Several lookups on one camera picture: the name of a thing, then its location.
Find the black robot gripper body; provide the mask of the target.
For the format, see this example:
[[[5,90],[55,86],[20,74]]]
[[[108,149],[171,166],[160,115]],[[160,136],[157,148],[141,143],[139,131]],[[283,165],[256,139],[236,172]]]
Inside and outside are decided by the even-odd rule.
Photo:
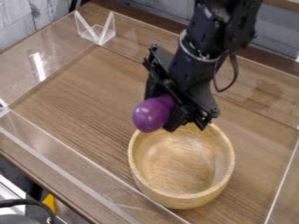
[[[216,72],[225,58],[229,58],[232,64],[233,77],[232,82],[224,88],[219,88]],[[216,86],[217,92],[224,92],[239,77],[236,54],[231,51],[223,51],[215,56],[201,54],[193,49],[187,31],[183,31],[179,36],[175,53],[159,45],[151,45],[144,67],[148,70],[145,99],[169,94],[179,102],[215,102],[211,84]]]

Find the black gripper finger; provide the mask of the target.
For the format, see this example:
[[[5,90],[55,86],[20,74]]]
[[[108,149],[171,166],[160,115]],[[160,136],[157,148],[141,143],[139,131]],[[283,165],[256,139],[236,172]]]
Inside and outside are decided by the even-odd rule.
[[[169,119],[163,126],[164,130],[168,132],[175,132],[183,125],[185,125],[189,118],[191,111],[187,106],[179,105],[173,108]]]
[[[191,121],[204,130],[211,120],[220,115],[220,109],[211,93],[211,85],[200,84],[188,89]]]

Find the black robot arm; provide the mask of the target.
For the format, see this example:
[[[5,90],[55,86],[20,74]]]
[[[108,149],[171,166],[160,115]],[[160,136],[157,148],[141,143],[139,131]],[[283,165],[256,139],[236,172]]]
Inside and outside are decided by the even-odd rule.
[[[187,123],[203,130],[220,115],[212,91],[223,92],[216,73],[225,60],[237,78],[236,51],[256,37],[255,24],[263,0],[195,0],[193,13],[181,31],[177,49],[149,46],[144,58],[148,78],[144,101],[132,120],[143,132],[169,132]]]

